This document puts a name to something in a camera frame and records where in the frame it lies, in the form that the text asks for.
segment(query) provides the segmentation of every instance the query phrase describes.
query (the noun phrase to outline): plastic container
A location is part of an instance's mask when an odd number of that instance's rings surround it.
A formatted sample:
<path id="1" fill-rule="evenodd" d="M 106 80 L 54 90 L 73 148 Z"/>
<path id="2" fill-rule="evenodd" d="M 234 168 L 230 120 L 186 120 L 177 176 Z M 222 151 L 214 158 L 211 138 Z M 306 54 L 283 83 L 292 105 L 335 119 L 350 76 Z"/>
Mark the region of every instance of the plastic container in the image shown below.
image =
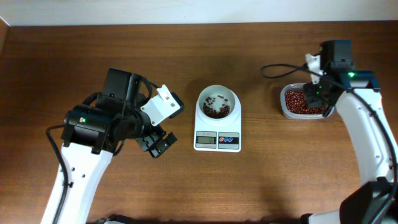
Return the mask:
<path id="1" fill-rule="evenodd" d="M 285 92 L 286 91 L 302 91 L 303 86 L 304 86 L 304 83 L 290 84 L 290 85 L 285 86 L 285 88 L 281 91 L 280 105 L 282 106 L 282 111 L 284 112 L 284 116 L 287 119 L 323 119 L 324 117 L 322 116 L 322 114 L 297 114 L 297 113 L 292 113 L 287 109 L 286 101 L 285 101 Z M 331 114 L 333 114 L 333 112 L 335 112 L 334 108 L 330 112 L 329 116 Z"/>

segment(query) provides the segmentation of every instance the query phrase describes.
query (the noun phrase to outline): white bracket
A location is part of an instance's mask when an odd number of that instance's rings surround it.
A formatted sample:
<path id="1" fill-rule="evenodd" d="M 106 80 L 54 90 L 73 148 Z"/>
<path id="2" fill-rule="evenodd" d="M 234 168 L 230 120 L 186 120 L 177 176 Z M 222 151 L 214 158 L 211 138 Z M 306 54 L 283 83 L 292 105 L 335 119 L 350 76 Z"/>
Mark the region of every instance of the white bracket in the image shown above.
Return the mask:
<path id="1" fill-rule="evenodd" d="M 319 75 L 323 75 L 323 71 L 321 70 L 321 56 L 312 56 L 311 54 L 306 54 L 305 55 L 305 61 L 307 62 L 308 69 L 311 72 L 315 72 Z M 318 84 L 319 83 L 319 77 L 316 75 L 311 74 L 311 80 L 313 84 Z"/>
<path id="2" fill-rule="evenodd" d="M 157 126 L 181 108 L 165 85 L 157 88 L 156 91 L 158 95 L 150 99 L 144 106 L 141 106 L 141 111 L 148 114 L 150 123 L 153 126 Z"/>

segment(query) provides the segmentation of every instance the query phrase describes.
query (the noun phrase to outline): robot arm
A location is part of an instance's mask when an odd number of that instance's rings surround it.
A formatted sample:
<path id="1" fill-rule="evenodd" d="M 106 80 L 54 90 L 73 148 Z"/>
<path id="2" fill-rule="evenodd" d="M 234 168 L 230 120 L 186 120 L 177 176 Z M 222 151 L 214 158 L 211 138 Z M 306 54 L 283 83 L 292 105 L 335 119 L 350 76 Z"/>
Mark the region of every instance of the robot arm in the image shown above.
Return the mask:
<path id="1" fill-rule="evenodd" d="M 139 93 L 141 83 L 148 97 Z M 61 150 L 66 170 L 58 168 L 42 223 L 85 223 L 100 179 L 125 140 L 135 139 L 153 158 L 177 140 L 173 133 L 166 137 L 159 123 L 178 115 L 184 105 L 165 85 L 155 86 L 158 95 L 151 98 L 151 86 L 155 85 L 144 77 L 111 68 L 102 93 L 67 113 Z M 95 99 L 96 105 L 90 106 Z"/>
<path id="2" fill-rule="evenodd" d="M 389 207 L 391 210 L 395 206 L 391 206 L 393 198 L 388 196 L 395 191 L 392 183 L 396 181 L 397 143 L 384 115 L 377 80 L 370 71 L 355 70 L 348 40 L 322 43 L 321 54 L 306 55 L 306 59 L 312 74 L 321 76 L 312 75 L 312 82 L 304 86 L 307 101 L 310 106 L 320 103 L 335 106 L 348 129 L 361 176 L 361 188 L 341 204 L 340 210 L 310 215 L 308 223 L 383 223 L 396 220 L 397 217 L 391 218 L 386 213 Z M 364 102 L 353 93 L 331 85 L 326 79 L 352 90 Z"/>

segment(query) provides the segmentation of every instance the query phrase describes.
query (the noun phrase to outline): kitchen scale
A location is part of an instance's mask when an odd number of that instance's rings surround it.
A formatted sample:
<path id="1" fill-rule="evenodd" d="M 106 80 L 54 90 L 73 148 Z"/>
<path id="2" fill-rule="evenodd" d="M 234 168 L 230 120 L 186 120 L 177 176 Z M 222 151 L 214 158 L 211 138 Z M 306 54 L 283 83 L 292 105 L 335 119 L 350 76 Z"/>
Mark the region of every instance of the kitchen scale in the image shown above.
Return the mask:
<path id="1" fill-rule="evenodd" d="M 241 103 L 234 92 L 221 85 L 205 88 L 195 110 L 193 148 L 197 151 L 239 152 L 241 121 Z"/>

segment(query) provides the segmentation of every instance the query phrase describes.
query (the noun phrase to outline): wood grain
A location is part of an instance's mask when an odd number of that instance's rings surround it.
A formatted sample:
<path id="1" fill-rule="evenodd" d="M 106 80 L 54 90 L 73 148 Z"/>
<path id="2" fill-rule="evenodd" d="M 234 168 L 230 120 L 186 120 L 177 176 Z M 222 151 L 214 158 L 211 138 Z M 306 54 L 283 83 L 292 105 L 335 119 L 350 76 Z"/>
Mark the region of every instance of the wood grain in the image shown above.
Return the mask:
<path id="1" fill-rule="evenodd" d="M 109 67 L 167 84 L 186 109 L 162 123 L 178 141 L 161 158 L 150 158 L 131 141 L 113 159 L 89 222 L 112 213 L 245 221 L 337 209 L 359 187 L 343 122 L 336 114 L 323 121 L 285 119 L 281 89 L 309 82 L 309 76 L 265 80 L 259 68 L 301 65 L 320 42 L 351 39 L 357 68 L 376 72 L 397 135 L 396 27 L 397 21 L 11 27 L 0 60 L 0 223 L 41 220 L 58 166 L 45 128 L 102 90 Z M 232 89 L 242 103 L 240 153 L 193 150 L 195 103 L 212 84 Z M 60 131 L 54 136 L 61 145 Z"/>
<path id="2" fill-rule="evenodd" d="M 4 43 L 6 42 L 8 25 L 0 18 L 0 57 L 2 53 L 2 48 L 4 47 Z"/>

